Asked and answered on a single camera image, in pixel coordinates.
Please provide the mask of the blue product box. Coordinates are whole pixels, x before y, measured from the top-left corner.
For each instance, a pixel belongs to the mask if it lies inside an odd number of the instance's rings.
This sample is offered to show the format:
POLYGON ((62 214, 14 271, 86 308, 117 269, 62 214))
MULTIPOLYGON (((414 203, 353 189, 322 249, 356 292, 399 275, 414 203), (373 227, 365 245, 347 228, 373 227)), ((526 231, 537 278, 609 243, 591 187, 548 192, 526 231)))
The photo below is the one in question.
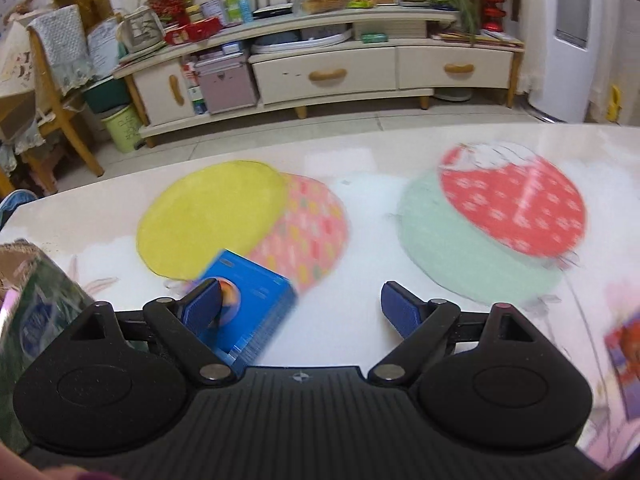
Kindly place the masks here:
POLYGON ((217 328, 201 341, 235 374, 253 365, 297 302, 289 280, 234 252, 224 250, 196 281, 216 278, 222 290, 217 328))

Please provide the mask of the green cardboard storage box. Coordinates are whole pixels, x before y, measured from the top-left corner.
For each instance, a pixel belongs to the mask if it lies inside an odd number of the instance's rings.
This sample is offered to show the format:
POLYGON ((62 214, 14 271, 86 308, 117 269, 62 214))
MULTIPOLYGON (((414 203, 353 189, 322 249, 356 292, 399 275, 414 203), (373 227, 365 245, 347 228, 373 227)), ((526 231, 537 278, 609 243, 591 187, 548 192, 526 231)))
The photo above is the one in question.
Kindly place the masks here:
POLYGON ((22 452, 27 439, 14 413, 18 378, 78 317, 91 298, 40 248, 26 242, 1 246, 1 442, 22 452))

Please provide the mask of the green waste bin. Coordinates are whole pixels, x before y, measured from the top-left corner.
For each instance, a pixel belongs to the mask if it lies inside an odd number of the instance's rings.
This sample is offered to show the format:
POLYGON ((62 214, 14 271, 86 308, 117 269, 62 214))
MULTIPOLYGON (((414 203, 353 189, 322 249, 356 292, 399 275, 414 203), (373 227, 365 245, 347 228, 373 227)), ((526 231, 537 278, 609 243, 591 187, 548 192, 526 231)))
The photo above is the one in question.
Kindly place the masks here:
POLYGON ((144 143, 139 133, 142 122, 132 104, 108 110, 100 121, 121 153, 131 153, 144 143))

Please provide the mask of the pink storage box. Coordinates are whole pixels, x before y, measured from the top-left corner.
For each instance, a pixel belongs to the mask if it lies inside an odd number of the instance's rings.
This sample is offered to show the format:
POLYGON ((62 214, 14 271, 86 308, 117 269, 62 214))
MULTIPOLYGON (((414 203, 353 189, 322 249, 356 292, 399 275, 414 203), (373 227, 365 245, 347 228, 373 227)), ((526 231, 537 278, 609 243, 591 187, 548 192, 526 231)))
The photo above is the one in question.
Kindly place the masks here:
POLYGON ((244 53, 198 61, 194 70, 209 114, 257 104, 254 79, 244 53))

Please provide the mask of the cream tv cabinet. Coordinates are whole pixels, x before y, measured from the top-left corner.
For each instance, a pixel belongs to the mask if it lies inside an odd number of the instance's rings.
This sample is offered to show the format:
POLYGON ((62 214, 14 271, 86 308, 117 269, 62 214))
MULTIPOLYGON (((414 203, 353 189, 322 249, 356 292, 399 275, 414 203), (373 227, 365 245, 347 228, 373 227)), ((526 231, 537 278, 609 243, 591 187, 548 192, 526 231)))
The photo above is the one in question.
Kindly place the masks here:
POLYGON ((200 42, 164 47, 114 71, 143 116, 143 139, 212 122, 294 110, 304 119, 309 107, 356 101, 416 98, 421 108, 440 89, 490 89, 512 106, 524 58, 524 44, 475 39, 454 32, 428 36, 431 25, 450 25, 454 11, 379 6, 316 15, 285 15, 234 26, 200 42), (218 114, 194 112, 181 63, 189 55, 279 32, 344 25, 348 38, 334 46, 306 46, 246 54, 258 101, 218 114))

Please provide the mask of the yellow detergent bottle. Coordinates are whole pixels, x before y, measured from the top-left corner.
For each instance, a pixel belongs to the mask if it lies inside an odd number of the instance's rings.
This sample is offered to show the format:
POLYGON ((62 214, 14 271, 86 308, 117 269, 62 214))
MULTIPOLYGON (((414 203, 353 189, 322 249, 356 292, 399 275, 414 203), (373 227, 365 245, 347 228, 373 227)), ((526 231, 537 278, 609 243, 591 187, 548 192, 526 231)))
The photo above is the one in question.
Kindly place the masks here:
POLYGON ((608 106, 606 107, 605 118, 608 122, 617 124, 620 120, 620 111, 622 110, 622 92, 617 84, 612 84, 610 94, 608 95, 608 106))

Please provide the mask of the red gift box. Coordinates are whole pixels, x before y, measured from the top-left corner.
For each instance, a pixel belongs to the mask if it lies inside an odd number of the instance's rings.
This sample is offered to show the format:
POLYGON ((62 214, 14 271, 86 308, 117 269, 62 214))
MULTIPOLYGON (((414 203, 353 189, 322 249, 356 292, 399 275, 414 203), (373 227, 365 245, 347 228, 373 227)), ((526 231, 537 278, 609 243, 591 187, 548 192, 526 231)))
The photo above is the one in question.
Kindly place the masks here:
POLYGON ((205 20, 182 25, 172 29, 167 29, 164 35, 166 44, 170 46, 181 46, 182 44, 192 44, 200 42, 211 36, 217 35, 224 25, 216 16, 205 20))

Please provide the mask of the wooden chair with lace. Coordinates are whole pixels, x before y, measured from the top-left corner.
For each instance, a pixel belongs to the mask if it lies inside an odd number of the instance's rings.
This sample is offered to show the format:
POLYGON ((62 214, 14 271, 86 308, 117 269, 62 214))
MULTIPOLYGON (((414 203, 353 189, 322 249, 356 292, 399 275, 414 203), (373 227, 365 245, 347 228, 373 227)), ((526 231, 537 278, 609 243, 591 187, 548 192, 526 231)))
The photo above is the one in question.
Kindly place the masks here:
POLYGON ((21 152, 21 159, 38 177, 48 193, 56 191, 52 172, 43 167, 38 148, 49 136, 59 133, 97 177, 104 169, 86 142, 88 126, 80 116, 80 90, 88 84, 94 70, 85 29, 76 4, 40 14, 26 26, 32 68, 35 72, 34 144, 21 152))

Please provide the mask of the red lantern ornament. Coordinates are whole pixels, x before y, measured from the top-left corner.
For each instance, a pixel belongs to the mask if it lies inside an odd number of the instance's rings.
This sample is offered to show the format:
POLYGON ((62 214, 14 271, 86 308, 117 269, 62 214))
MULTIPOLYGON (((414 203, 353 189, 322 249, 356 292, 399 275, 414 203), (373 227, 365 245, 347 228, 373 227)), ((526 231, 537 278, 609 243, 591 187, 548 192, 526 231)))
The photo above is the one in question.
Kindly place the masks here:
POLYGON ((506 11, 501 7, 506 0, 480 0, 480 24, 488 32, 503 32, 506 11))

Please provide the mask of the red berry branch decoration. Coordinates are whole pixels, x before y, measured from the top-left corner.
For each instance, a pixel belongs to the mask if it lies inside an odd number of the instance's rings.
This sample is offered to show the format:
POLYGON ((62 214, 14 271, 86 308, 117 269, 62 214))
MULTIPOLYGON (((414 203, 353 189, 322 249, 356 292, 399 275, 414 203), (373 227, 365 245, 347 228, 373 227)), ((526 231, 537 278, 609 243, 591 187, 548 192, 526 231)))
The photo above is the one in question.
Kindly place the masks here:
POLYGON ((190 22, 186 10, 193 0, 139 0, 151 8, 165 25, 184 25, 190 22))

